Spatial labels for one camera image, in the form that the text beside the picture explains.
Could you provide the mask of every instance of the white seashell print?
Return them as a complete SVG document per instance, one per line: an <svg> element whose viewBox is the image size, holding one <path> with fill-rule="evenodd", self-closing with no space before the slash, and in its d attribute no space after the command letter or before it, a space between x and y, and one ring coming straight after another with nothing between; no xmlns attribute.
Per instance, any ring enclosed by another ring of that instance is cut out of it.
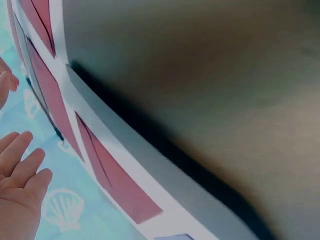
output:
<svg viewBox="0 0 320 240"><path fill-rule="evenodd" d="M80 229L78 220L85 201L69 189L56 189L48 193L42 204L42 216L49 223L57 225L60 232Z"/></svg>
<svg viewBox="0 0 320 240"><path fill-rule="evenodd" d="M23 92L24 109L29 119L34 119L36 114L41 109L38 100L30 89Z"/></svg>
<svg viewBox="0 0 320 240"><path fill-rule="evenodd" d="M57 146L65 153L70 154L71 156L77 157L77 153L75 150L70 146L67 141L58 141Z"/></svg>

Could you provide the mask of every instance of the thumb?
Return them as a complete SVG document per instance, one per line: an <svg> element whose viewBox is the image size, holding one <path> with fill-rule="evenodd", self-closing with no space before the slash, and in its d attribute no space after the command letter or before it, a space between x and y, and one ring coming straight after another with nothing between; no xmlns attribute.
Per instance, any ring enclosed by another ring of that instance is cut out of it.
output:
<svg viewBox="0 0 320 240"><path fill-rule="evenodd" d="M0 109L5 105L9 91L15 91L17 88L11 81L11 73L3 71L0 74Z"/></svg>

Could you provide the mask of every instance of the gray surface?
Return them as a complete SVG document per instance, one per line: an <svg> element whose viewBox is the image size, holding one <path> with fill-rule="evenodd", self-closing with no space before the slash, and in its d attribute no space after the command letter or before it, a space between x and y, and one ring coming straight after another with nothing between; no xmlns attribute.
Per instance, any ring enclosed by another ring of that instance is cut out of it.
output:
<svg viewBox="0 0 320 240"><path fill-rule="evenodd" d="M257 240L233 212L160 154L94 94L68 65L66 67L71 82L95 114L143 168L195 219L220 240ZM65 96L65 99L77 112L72 94Z"/></svg>
<svg viewBox="0 0 320 240"><path fill-rule="evenodd" d="M157 119L280 239L320 239L319 1L64 0L63 12L70 61Z"/></svg>

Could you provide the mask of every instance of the white trim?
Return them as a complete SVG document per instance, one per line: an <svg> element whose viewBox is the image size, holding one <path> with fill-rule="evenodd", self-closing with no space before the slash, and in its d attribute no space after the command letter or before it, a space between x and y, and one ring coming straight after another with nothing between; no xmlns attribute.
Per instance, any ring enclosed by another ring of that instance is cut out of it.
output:
<svg viewBox="0 0 320 240"><path fill-rule="evenodd" d="M62 63L66 64L68 55L65 41L63 0L49 0L49 9L55 55Z"/></svg>

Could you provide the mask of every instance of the dark gray curved surface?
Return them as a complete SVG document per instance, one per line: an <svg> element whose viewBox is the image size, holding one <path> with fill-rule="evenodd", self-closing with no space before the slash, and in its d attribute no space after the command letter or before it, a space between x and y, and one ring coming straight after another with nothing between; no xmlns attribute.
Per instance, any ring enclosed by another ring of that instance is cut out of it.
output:
<svg viewBox="0 0 320 240"><path fill-rule="evenodd" d="M155 119L280 239L320 238L315 0L63 1L69 62Z"/></svg>

